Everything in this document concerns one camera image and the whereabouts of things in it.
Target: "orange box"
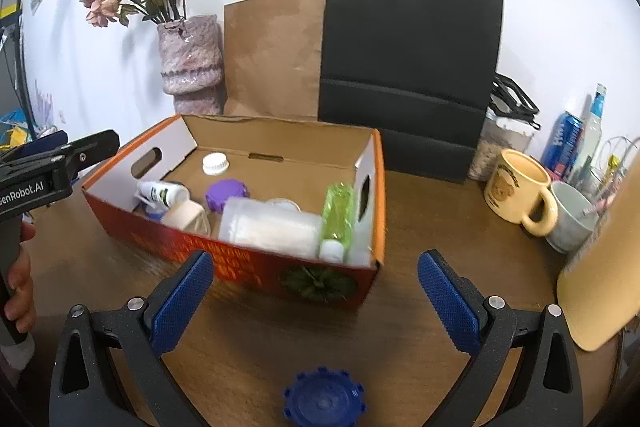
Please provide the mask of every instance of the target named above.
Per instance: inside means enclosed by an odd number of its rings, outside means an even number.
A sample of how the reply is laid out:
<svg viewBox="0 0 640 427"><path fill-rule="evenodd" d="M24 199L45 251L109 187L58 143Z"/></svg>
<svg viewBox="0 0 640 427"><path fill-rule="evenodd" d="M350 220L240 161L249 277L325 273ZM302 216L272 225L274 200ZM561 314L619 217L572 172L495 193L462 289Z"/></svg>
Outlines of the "orange box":
<svg viewBox="0 0 640 427"><path fill-rule="evenodd" d="M224 152L220 176L202 171L202 158ZM287 198L322 213L331 183L353 184L357 195L351 248L370 252L370 267L338 266L170 229L147 219L134 197L138 180L181 182L207 208L210 184L236 178L255 200ZM161 121L89 174L82 191L112 237L164 259L183 262L191 251L212 254L216 277L286 298L347 309L364 301L385 250L385 171L380 133L364 127L266 118L176 115ZM220 216L209 214L217 237Z"/></svg>

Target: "human hand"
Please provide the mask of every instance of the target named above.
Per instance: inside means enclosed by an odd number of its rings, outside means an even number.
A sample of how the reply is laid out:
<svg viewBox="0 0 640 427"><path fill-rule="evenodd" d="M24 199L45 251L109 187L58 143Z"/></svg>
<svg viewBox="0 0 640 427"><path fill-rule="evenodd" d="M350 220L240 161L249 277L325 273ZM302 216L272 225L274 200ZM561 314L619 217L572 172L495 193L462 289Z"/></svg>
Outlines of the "human hand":
<svg viewBox="0 0 640 427"><path fill-rule="evenodd" d="M33 225L22 222L20 241L28 241L36 235ZM4 306L4 315L10 321L16 321L15 327L20 333L31 331L36 321L36 306L33 301L33 279L31 279L31 259L20 245L20 255L9 269L7 276L9 287L15 291L14 296Z"/></svg>

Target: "green plastic bottle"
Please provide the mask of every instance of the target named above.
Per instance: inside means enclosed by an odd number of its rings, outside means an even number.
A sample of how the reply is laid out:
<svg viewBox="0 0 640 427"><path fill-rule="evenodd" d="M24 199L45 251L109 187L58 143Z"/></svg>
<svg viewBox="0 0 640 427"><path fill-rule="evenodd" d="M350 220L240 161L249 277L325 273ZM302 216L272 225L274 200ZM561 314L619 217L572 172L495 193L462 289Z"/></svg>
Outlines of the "green plastic bottle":
<svg viewBox="0 0 640 427"><path fill-rule="evenodd" d="M353 228L353 187L329 185L322 210L322 240L319 258L328 263L344 263L351 246Z"/></svg>

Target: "pink vase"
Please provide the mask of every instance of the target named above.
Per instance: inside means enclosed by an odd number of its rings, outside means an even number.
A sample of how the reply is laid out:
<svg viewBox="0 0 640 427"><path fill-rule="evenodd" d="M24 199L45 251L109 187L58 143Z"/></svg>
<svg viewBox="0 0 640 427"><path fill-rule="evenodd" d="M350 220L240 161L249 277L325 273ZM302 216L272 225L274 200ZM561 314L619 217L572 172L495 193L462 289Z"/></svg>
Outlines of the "pink vase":
<svg viewBox="0 0 640 427"><path fill-rule="evenodd" d="M158 25L165 93L179 114L221 114L224 77L220 26L215 15Z"/></svg>

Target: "blue soda can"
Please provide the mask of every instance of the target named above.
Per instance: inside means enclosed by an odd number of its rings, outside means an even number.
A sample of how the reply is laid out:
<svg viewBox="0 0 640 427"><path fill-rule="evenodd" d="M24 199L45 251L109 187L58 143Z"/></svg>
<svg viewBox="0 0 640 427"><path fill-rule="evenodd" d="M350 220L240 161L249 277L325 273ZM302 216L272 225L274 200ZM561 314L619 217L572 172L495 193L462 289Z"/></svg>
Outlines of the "blue soda can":
<svg viewBox="0 0 640 427"><path fill-rule="evenodd" d="M565 111L558 121L551 136L549 145L546 146L542 155L541 164L561 179L569 165L578 143L582 122L579 118Z"/></svg>

